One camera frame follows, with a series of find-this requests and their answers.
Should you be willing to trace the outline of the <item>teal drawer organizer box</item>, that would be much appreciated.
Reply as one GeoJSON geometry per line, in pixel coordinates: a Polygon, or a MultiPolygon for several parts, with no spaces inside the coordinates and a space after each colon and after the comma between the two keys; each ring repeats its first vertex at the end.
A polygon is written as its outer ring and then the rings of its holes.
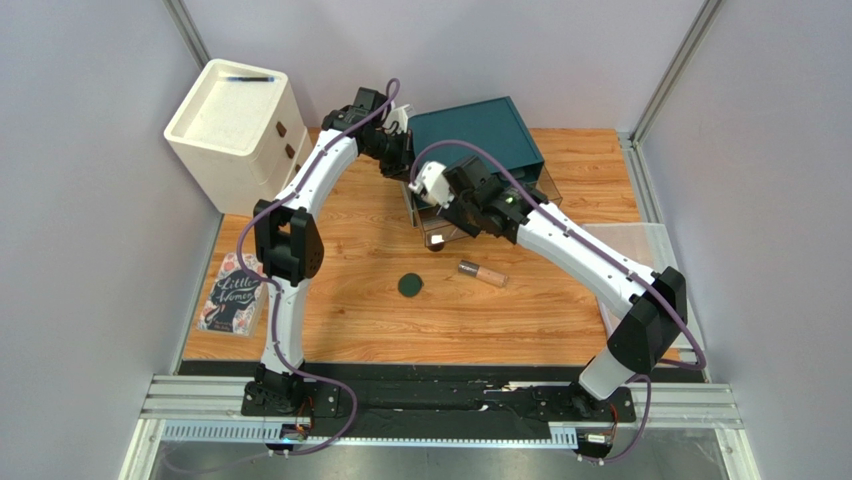
{"type": "Polygon", "coordinates": [[[489,153],[525,185],[535,185],[544,167],[544,157],[510,97],[414,115],[407,127],[415,154],[442,140],[465,141],[489,153]]]}

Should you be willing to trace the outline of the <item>peach lip gloss tube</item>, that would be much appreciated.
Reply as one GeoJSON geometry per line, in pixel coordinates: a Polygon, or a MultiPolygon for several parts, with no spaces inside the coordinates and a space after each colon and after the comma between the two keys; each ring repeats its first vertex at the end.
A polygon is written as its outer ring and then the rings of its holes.
{"type": "Polygon", "coordinates": [[[457,271],[499,288],[504,288],[508,283],[507,275],[468,260],[461,260],[457,271]]]}

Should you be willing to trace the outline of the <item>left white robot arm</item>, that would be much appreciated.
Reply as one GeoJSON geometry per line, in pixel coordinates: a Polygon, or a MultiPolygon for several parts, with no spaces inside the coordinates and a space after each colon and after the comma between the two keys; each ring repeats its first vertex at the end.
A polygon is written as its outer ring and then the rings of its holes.
{"type": "Polygon", "coordinates": [[[407,114],[391,105],[400,82],[386,91],[360,88],[348,106],[330,112],[308,161],[272,201],[260,200],[245,228],[255,239],[270,290],[267,341],[254,378],[244,389],[245,416],[294,416],[308,406],[303,327],[312,279],[324,259],[319,213],[345,170],[364,154],[381,175],[407,180],[414,160],[407,114]]]}

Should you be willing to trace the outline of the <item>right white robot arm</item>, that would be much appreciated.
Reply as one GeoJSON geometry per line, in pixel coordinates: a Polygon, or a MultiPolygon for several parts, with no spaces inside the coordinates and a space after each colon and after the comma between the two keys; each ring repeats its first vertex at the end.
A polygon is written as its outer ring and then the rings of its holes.
{"type": "Polygon", "coordinates": [[[536,189],[491,172],[470,156],[422,168],[417,192],[451,223],[486,232],[537,253],[580,281],[620,317],[606,346],[584,367],[578,397],[588,406],[612,397],[638,374],[649,374],[688,323],[685,277],[656,271],[620,254],[573,221],[536,189]]]}

